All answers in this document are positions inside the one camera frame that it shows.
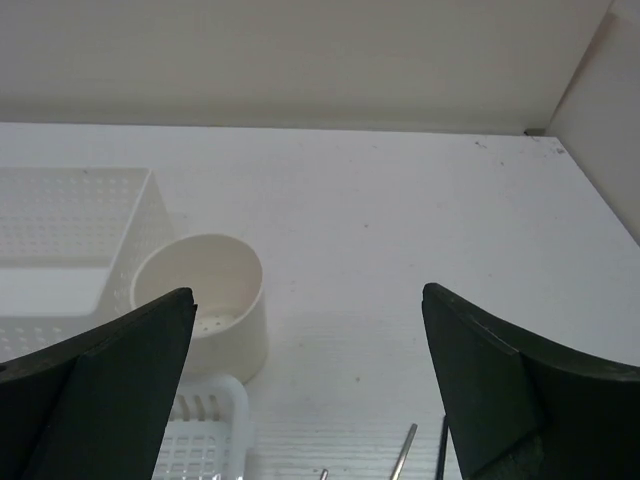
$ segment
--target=white plastic basket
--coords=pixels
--hole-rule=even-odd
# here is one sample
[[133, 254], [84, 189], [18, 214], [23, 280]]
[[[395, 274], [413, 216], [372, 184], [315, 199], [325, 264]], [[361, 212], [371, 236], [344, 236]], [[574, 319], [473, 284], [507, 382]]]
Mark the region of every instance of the white plastic basket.
[[181, 385], [152, 480], [242, 480], [252, 446], [249, 402], [238, 380], [218, 375]]
[[[0, 363], [129, 312], [135, 272], [173, 239], [148, 169], [0, 168], [0, 308], [21, 308], [0, 312]], [[154, 480], [242, 478], [247, 403], [231, 377], [181, 385]]]
[[128, 312], [137, 268], [172, 239], [147, 169], [0, 169], [0, 307], [19, 307], [0, 312], [0, 362]]

